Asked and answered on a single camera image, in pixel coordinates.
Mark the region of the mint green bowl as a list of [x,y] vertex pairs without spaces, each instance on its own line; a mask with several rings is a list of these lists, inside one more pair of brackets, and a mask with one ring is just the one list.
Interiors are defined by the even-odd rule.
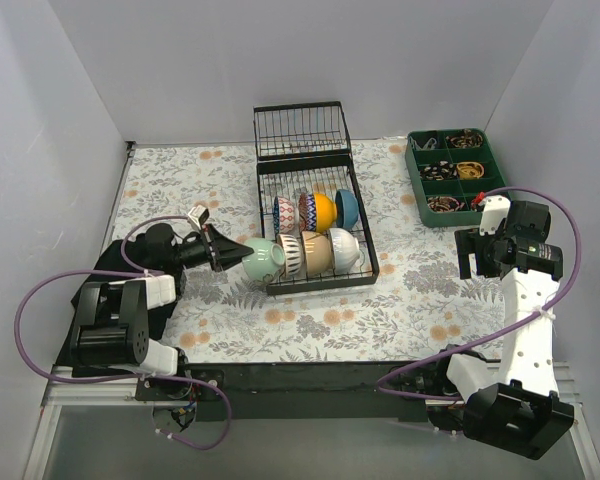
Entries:
[[249,238],[245,246],[253,252],[242,259],[242,265],[248,278],[261,285],[269,285],[284,270],[285,253],[275,242],[263,238]]

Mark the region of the white bowl patterned rim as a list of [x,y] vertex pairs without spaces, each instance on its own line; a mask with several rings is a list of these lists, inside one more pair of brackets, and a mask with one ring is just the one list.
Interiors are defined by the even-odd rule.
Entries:
[[278,234],[276,243],[283,249],[285,254],[284,273],[285,278],[291,278],[298,274],[304,263],[304,250],[300,241],[290,234]]

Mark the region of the blue patterned bowl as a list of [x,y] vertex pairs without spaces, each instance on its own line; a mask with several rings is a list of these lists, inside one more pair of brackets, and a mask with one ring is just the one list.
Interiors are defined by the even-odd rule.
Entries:
[[294,203],[286,197],[276,196],[273,204],[274,232],[290,234],[294,231],[299,221]]

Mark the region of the black wire dish rack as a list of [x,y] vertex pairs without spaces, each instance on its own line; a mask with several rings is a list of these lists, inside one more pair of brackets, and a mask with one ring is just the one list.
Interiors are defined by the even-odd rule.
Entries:
[[338,101],[253,110],[262,234],[287,255],[270,295],[373,285],[379,264]]

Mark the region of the red patterned bowl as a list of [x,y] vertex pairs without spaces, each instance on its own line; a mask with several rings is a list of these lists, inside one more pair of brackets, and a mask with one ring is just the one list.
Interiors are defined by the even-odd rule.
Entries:
[[312,193],[302,193],[298,201],[299,228],[301,231],[316,231],[317,209]]

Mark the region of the yellow bowl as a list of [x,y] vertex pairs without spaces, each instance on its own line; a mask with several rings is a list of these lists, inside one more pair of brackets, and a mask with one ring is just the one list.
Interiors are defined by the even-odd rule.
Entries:
[[315,232],[323,233],[336,221],[337,207],[327,195],[318,192],[314,192],[313,195],[317,209],[317,226]]

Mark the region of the plain white bowl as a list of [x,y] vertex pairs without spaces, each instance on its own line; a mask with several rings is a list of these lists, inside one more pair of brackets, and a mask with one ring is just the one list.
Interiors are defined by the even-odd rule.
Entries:
[[337,275],[348,273],[361,258],[359,242],[349,231],[342,228],[330,228],[328,237],[331,242],[333,270]]

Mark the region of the blue ceramic bowl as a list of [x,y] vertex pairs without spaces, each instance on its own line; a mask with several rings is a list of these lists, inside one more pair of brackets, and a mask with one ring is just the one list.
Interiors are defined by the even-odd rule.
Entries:
[[359,219],[359,205],[355,195],[347,189],[339,189],[335,196],[338,228],[351,231]]

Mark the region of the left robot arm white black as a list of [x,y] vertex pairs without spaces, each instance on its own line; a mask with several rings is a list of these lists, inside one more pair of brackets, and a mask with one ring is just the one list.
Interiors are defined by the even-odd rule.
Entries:
[[139,276],[91,274],[81,286],[72,300],[75,313],[66,344],[73,375],[159,375],[158,387],[168,398],[185,398],[193,377],[180,367],[184,353],[159,340],[183,294],[186,271],[201,265],[227,270],[252,253],[211,224],[179,240],[169,224],[158,223],[134,241],[112,244],[99,265],[135,263]]

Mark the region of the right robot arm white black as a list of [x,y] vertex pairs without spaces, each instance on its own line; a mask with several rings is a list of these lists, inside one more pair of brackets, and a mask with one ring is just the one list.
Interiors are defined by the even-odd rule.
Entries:
[[466,437],[528,459],[540,459],[573,425],[574,409],[559,398],[553,370],[554,299],[563,277],[562,250],[547,243],[548,206],[501,195],[481,201],[478,227],[455,234],[459,273],[497,278],[505,323],[497,372],[474,352],[451,356],[432,373],[444,397],[460,394]]

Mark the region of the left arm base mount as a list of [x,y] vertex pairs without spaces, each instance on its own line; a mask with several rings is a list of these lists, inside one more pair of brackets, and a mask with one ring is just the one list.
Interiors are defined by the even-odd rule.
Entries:
[[[182,367],[178,370],[178,374],[218,388],[223,386],[225,379],[224,372],[221,370],[197,369],[192,366]],[[219,403],[219,406],[222,406],[220,396],[212,389],[174,380],[140,380],[134,399],[145,402],[175,402],[176,406],[166,407],[166,415],[171,420],[171,425],[178,429],[178,433],[184,432],[195,422],[198,407],[202,403],[211,402],[212,405]]]

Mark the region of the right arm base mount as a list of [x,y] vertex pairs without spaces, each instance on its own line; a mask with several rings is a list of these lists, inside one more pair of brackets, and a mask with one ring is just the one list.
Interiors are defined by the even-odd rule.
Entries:
[[449,361],[446,358],[397,375],[387,382],[387,387],[400,392],[441,397],[443,401],[438,403],[434,400],[424,401],[427,421],[435,429],[463,434],[464,403],[452,399],[460,394],[446,377]]

